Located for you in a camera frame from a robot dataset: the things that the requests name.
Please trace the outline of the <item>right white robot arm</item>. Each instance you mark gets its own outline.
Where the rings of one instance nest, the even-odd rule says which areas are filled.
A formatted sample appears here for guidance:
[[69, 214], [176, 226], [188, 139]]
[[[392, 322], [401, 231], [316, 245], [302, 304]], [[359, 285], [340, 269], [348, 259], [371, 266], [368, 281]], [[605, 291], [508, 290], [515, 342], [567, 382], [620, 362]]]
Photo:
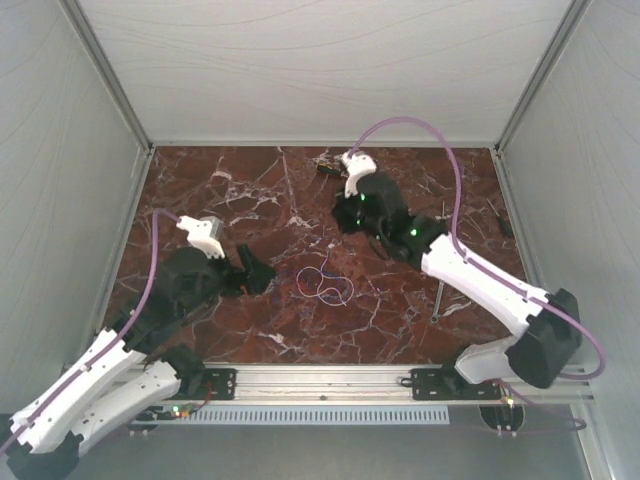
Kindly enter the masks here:
[[580, 331], [563, 318], [578, 313], [571, 293], [535, 289], [456, 246], [444, 221], [410, 213], [387, 174], [348, 178], [332, 215], [343, 233], [365, 233], [389, 258], [455, 288], [507, 328], [508, 337], [467, 347], [443, 371], [443, 388], [451, 396], [465, 397], [477, 384], [511, 376], [547, 389], [579, 349]]

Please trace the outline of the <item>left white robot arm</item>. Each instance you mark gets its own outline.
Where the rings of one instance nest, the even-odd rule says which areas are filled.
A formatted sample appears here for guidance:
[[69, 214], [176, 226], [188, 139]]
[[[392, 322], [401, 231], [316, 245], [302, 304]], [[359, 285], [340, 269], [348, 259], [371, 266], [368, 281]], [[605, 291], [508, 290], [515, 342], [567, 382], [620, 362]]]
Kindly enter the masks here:
[[149, 292], [132, 298], [45, 393], [1, 418], [1, 453], [17, 479], [65, 479], [113, 430], [171, 398], [230, 397], [233, 381], [207, 372], [187, 345], [149, 357], [199, 308], [225, 297], [264, 293], [276, 276], [245, 244], [241, 260], [177, 250], [155, 271]]

